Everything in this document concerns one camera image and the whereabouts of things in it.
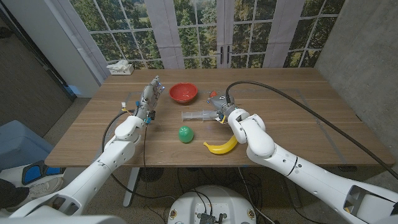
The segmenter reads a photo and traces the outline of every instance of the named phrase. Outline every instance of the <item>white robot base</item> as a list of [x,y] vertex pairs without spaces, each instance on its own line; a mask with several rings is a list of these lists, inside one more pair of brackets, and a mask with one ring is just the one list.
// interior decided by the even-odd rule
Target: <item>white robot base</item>
[[168,215],[168,224],[256,223],[253,206],[235,191],[217,185],[204,185],[195,188],[195,190],[181,195],[173,203]]

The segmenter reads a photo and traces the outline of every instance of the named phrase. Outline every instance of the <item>gray wall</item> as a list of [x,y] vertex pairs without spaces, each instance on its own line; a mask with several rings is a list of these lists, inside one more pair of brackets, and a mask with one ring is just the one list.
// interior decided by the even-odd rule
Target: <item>gray wall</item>
[[3,0],[77,97],[92,97],[100,87],[44,0]]
[[315,65],[396,158],[397,2],[346,0]]

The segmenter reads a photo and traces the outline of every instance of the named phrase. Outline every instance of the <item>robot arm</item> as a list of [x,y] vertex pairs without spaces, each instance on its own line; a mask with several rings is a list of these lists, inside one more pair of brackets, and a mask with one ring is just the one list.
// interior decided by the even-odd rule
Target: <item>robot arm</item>
[[115,129],[115,135],[105,145],[104,152],[97,160],[64,189],[27,203],[10,218],[81,215],[111,173],[135,154],[135,146],[141,139],[139,130],[144,123],[154,119],[153,109],[163,89],[156,76],[144,88],[134,115],[128,116]]
[[262,119],[243,109],[220,103],[223,97],[209,99],[228,124],[239,143],[248,143],[250,160],[283,174],[320,200],[350,223],[375,223],[392,215],[398,194],[381,187],[346,179],[285,150],[265,132]]

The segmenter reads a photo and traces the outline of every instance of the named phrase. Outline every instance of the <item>banana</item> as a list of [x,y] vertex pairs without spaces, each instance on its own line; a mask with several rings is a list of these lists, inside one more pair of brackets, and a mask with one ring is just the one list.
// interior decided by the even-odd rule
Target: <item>banana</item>
[[212,145],[207,144],[207,142],[204,142],[203,144],[209,149],[209,151],[211,153],[224,154],[224,153],[231,151],[236,146],[237,143],[238,143],[238,140],[236,140],[235,135],[233,135],[227,143],[222,144],[220,146],[212,146]]

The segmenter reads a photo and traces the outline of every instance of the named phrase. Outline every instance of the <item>sneaker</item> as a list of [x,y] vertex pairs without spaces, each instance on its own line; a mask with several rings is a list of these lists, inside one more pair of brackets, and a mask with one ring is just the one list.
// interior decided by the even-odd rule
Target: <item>sneaker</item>
[[27,196],[31,200],[52,194],[58,191],[62,187],[63,178],[56,177],[42,184],[36,184],[29,187],[29,195]]
[[21,208],[23,205],[30,202],[31,200],[35,200],[39,197],[52,194],[61,189],[62,184],[63,184],[63,178],[56,177],[47,182],[32,185],[29,187],[29,195],[25,198],[25,200],[15,207],[7,208],[7,211],[15,212],[18,208]]

